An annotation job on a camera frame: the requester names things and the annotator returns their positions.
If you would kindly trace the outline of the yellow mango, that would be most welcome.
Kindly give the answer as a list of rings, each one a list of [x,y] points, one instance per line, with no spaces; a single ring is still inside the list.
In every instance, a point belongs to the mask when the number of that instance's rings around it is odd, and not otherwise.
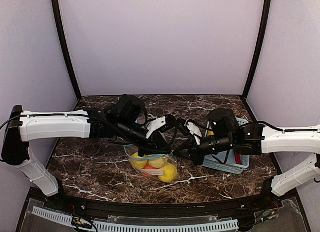
[[[144,169],[147,165],[148,160],[146,157],[140,157],[138,152],[135,152],[130,156],[129,161],[134,168]]]

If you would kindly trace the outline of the pale yellow potato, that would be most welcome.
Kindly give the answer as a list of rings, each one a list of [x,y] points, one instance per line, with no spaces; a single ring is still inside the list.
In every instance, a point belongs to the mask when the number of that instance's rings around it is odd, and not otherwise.
[[[168,157],[167,156],[162,156],[154,159],[150,159],[148,161],[148,164],[154,168],[162,168],[166,166],[168,163]]]

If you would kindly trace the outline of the round yellow lemon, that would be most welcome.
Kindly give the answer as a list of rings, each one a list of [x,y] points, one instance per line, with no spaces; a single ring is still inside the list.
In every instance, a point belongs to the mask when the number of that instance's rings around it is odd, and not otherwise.
[[[172,163],[166,164],[164,167],[161,168],[161,171],[163,172],[163,175],[159,175],[158,178],[165,183],[173,182],[178,175],[178,169]]]

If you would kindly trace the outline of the orange fruit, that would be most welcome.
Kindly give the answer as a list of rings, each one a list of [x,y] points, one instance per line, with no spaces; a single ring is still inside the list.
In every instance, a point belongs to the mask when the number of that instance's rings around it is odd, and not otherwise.
[[[147,178],[153,177],[152,174],[148,173],[150,170],[157,170],[157,168],[154,168],[154,167],[150,166],[149,164],[147,164],[143,169],[146,170],[146,172],[143,172],[142,174],[144,177],[147,177]]]

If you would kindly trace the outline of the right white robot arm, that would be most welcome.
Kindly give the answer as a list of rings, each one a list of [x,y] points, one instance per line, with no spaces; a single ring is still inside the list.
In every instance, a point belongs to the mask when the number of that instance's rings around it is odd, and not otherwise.
[[[208,131],[203,137],[197,122],[187,120],[183,132],[191,137],[173,151],[174,156],[202,165],[207,155],[233,150],[240,155],[276,152],[307,152],[310,156],[283,174],[264,181],[262,193],[283,196],[320,176],[320,127],[278,128],[264,121],[239,125],[233,110],[218,108],[207,115]]]

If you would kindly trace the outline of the clear zip bag blue zipper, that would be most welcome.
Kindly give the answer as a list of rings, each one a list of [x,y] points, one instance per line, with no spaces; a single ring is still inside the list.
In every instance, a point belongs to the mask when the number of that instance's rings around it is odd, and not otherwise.
[[[123,149],[131,166],[142,176],[164,183],[172,183],[178,178],[177,160],[174,156],[154,154],[140,157],[139,149],[134,145],[123,145]]]

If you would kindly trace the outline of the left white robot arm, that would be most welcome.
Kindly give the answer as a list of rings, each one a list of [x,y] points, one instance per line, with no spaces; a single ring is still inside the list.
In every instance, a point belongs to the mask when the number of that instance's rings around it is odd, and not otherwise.
[[[139,156],[170,154],[161,128],[175,119],[164,115],[139,124],[141,113],[146,114],[143,100],[123,94],[107,108],[86,108],[70,112],[32,112],[21,105],[13,107],[5,128],[1,161],[18,168],[42,193],[55,196],[63,193],[62,183],[51,175],[34,155],[30,141],[47,138],[113,138],[120,137],[139,148]]]

